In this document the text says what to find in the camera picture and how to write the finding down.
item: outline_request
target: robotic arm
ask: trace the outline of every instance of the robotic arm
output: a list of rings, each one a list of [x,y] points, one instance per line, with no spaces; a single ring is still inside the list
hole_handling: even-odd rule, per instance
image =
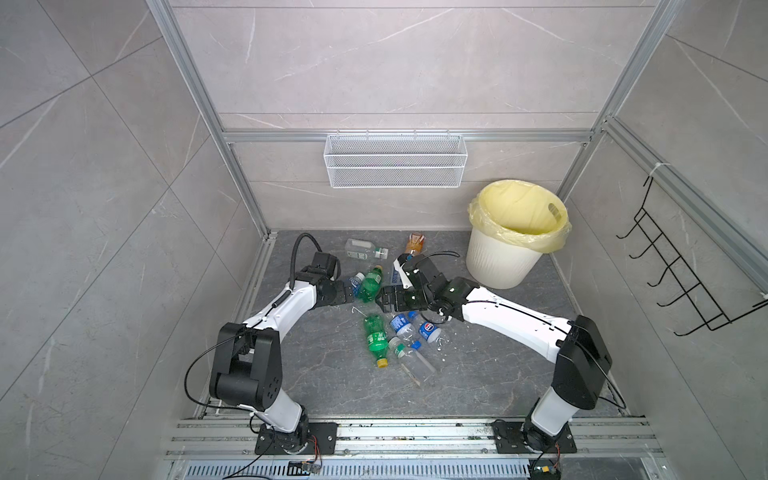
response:
[[[295,256],[303,233],[293,247]],[[353,301],[350,286],[338,280],[339,260],[315,253],[313,262],[292,273],[270,304],[245,322],[228,323],[219,332],[209,392],[214,398],[250,410],[275,432],[275,441],[288,453],[307,445],[309,422],[303,406],[294,402],[283,381],[280,340],[307,311]],[[384,312],[432,310],[442,316],[477,323],[531,347],[555,364],[554,378],[523,426],[528,446],[545,451],[579,409],[593,409],[603,388],[611,358],[595,324],[584,316],[575,321],[548,316],[495,295],[461,277],[448,281],[429,256],[395,261],[403,284],[383,287],[376,303]]]

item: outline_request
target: white zip tie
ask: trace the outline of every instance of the white zip tie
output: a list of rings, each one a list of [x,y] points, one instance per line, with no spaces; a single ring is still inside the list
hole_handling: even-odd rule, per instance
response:
[[[665,164],[665,163],[662,163],[662,162],[656,162],[656,164],[654,165],[653,170],[651,170],[650,173],[648,174],[648,177],[653,177],[654,172],[656,171],[656,169],[659,168],[662,165],[667,165],[669,167],[672,166],[672,164]]]

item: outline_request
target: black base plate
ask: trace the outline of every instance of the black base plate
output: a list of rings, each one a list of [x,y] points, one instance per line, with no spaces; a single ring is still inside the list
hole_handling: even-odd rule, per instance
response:
[[[321,455],[333,455],[336,451],[336,430],[339,425],[332,422],[310,422],[308,436],[317,438],[317,446],[320,448]],[[268,429],[264,424],[259,430],[259,438],[256,440],[256,455],[285,455],[285,451],[273,441],[274,431]],[[313,454],[312,440],[307,443],[303,452],[297,455]]]
[[[531,450],[525,446],[522,426],[523,422],[505,422],[504,420],[496,420],[491,424],[498,453],[531,453]],[[571,428],[566,423],[563,429],[558,439],[560,453],[576,453]]]

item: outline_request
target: yellow trash bag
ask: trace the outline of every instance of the yellow trash bag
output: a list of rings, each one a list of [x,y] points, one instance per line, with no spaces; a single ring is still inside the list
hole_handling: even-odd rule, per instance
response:
[[[508,245],[552,253],[571,232],[565,205],[551,191],[522,180],[499,180],[469,204],[472,226]]]

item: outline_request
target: black wire rack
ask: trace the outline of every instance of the black wire rack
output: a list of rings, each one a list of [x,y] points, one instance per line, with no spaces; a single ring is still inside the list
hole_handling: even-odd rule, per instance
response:
[[[750,315],[751,313],[754,313],[757,310],[760,310],[764,306],[768,305],[768,298],[766,298],[765,300],[763,300],[761,302],[758,302],[758,303],[755,303],[754,305],[752,305],[751,310],[749,310],[748,312],[743,313],[743,314],[741,314],[741,315],[739,315],[739,316],[737,316],[735,318],[730,318],[723,311],[723,309],[720,307],[720,304],[717,303],[717,300],[714,299],[714,297],[712,296],[710,291],[702,283],[701,279],[699,279],[699,276],[696,275],[696,272],[694,271],[694,269],[692,269],[690,267],[690,265],[685,260],[685,258],[683,258],[683,255],[680,254],[680,251],[677,249],[677,247],[674,246],[674,243],[672,243],[672,241],[669,239],[669,237],[667,237],[667,235],[664,233],[664,231],[661,229],[661,227],[659,227],[659,224],[656,223],[656,220],[654,220],[654,218],[648,213],[648,210],[645,210],[645,202],[648,199],[648,194],[650,193],[650,187],[651,187],[651,185],[653,185],[653,182],[654,182],[654,179],[652,177],[648,177],[648,178],[645,179],[645,182],[643,183],[643,186],[645,187],[647,185],[648,188],[645,190],[645,197],[643,197],[643,203],[640,206],[640,209],[634,215],[634,225],[627,232],[626,235],[623,235],[623,236],[617,235],[616,237],[619,238],[619,239],[627,238],[627,237],[629,237],[629,235],[635,229],[639,229],[650,243],[645,248],[645,250],[642,251],[642,253],[640,255],[637,255],[637,256],[630,255],[629,257],[631,259],[638,259],[638,258],[642,257],[643,255],[645,255],[645,253],[648,252],[648,250],[653,249],[653,250],[656,251],[658,256],[664,262],[664,265],[666,265],[666,267],[664,268],[664,272],[662,272],[661,277],[659,277],[659,280],[656,283],[647,282],[648,286],[654,287],[654,286],[661,285],[661,282],[662,282],[662,280],[664,280],[664,277],[667,275],[667,273],[671,273],[672,277],[674,277],[674,279],[675,279],[675,282],[677,282],[677,285],[680,287],[680,290],[682,291],[682,293],[680,295],[678,295],[677,297],[675,297],[674,300],[672,300],[672,301],[670,301],[668,303],[664,303],[664,304],[658,303],[658,302],[656,304],[658,306],[662,306],[662,307],[670,306],[670,305],[676,303],[678,300],[681,300],[683,298],[687,298],[688,301],[690,302],[690,304],[696,310],[696,313],[698,314],[699,318],[701,318],[701,322],[702,322],[701,325],[696,326],[693,329],[691,329],[691,330],[689,330],[689,331],[687,331],[685,333],[678,333],[678,332],[673,332],[673,333],[675,335],[677,335],[677,336],[686,336],[686,335],[690,335],[691,333],[693,333],[693,332],[695,332],[698,329],[703,328],[703,327],[706,327],[706,328],[709,329],[709,331],[713,332],[713,331],[715,331],[717,329],[723,328],[726,325],[730,325],[731,323],[737,321],[738,319],[742,319],[745,316]],[[645,220],[645,219],[648,219],[656,227],[656,229],[659,231],[659,234],[655,235],[654,238],[651,238],[652,236],[647,232],[646,228],[644,228],[641,225],[641,221]],[[672,260],[667,260],[664,257],[664,255],[662,255],[661,252],[659,251],[659,248],[658,248],[658,245],[657,245],[659,240],[666,240],[666,243],[668,243],[669,246],[671,247],[671,249],[674,251],[674,255],[673,255],[674,258]],[[682,268],[687,270],[687,274],[690,274],[693,277],[694,280],[692,281],[692,284],[693,284],[692,286],[685,287],[683,285],[683,282],[680,281],[680,276],[682,276],[682,275],[676,274],[675,271],[672,268],[676,264],[683,265]],[[698,295],[699,292],[703,292],[711,300],[712,305],[714,307],[713,308],[714,311],[713,311],[713,316],[711,316],[709,319],[707,319],[704,316],[704,314],[701,312],[701,310],[699,309],[699,306],[697,305],[697,301],[694,301],[694,299],[691,298],[691,294],[694,294],[694,292],[695,292],[695,295]],[[717,320],[717,319],[720,319],[720,318],[723,318],[725,321],[721,320],[718,324],[714,324],[713,325],[713,322],[715,320]]]

